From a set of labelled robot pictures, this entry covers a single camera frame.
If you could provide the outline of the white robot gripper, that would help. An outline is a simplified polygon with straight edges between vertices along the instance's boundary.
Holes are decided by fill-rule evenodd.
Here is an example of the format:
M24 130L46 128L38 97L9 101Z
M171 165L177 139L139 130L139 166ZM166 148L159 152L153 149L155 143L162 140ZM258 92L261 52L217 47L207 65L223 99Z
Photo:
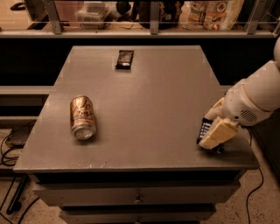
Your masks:
M265 110L253 102L248 94L246 82L242 79L204 115L205 119L213 123L210 130L202 137L199 146L211 150L236 136L239 124L254 126L268 119L272 113L272 110Z

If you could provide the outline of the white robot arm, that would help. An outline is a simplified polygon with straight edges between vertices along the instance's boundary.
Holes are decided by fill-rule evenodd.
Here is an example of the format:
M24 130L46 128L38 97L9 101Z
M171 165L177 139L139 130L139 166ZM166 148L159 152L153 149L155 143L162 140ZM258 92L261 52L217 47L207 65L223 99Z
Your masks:
M280 108L280 38L273 54L274 59L238 81L205 113L197 138L200 147L217 148L235 137L240 126L254 126Z

